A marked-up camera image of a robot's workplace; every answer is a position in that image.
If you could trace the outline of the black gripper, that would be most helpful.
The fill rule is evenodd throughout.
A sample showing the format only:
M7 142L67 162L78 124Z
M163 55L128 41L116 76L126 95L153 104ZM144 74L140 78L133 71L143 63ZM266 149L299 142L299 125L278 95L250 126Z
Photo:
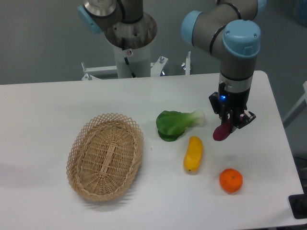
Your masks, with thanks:
M209 100L214 113L219 115L221 124L230 119L230 133L233 133L237 128L241 129L250 124L256 115L247 111L250 89L243 92L230 92L226 87L225 82L219 83L218 92L210 95Z

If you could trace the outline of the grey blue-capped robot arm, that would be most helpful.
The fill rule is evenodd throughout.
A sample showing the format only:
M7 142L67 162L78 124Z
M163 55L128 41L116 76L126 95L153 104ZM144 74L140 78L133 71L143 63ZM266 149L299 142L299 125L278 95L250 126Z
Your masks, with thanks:
M181 24L182 38L220 60L218 91L210 96L221 125L233 132L255 119L247 101L260 51L261 31L254 19L265 0L219 0L211 13L192 11ZM147 48L155 39L155 20L141 0L87 0L78 7L85 26L103 33L114 47L118 77L150 75Z

